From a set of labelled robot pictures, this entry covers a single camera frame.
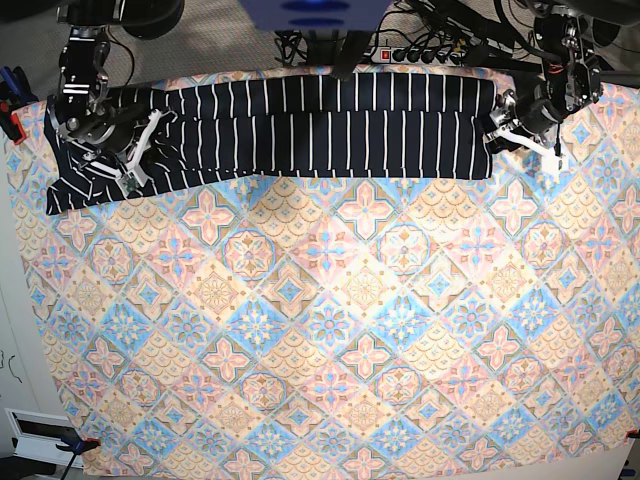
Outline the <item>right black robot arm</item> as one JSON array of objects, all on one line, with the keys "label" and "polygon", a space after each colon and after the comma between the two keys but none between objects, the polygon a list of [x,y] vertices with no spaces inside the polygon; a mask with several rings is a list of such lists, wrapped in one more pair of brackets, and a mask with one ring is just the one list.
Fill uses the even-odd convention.
[{"label": "right black robot arm", "polygon": [[125,197],[150,181],[141,160],[162,114],[153,106],[108,102],[109,27],[155,39],[177,25],[183,10],[182,1],[70,1],[58,7],[57,21],[70,33],[60,54],[58,94],[48,108],[51,125],[59,138],[82,149],[81,169],[104,173]]}]

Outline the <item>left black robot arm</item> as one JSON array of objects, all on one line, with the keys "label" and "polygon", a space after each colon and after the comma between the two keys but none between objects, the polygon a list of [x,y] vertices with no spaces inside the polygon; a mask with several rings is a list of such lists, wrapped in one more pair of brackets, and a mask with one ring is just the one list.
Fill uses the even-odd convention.
[{"label": "left black robot arm", "polygon": [[586,20],[558,1],[523,1],[534,16],[533,41],[515,31],[516,42],[541,60],[541,76],[531,86],[507,90],[483,118],[485,141],[493,153],[526,148],[538,155],[539,170],[559,182],[568,170],[561,126],[602,94],[600,65],[593,44],[582,39]]}]

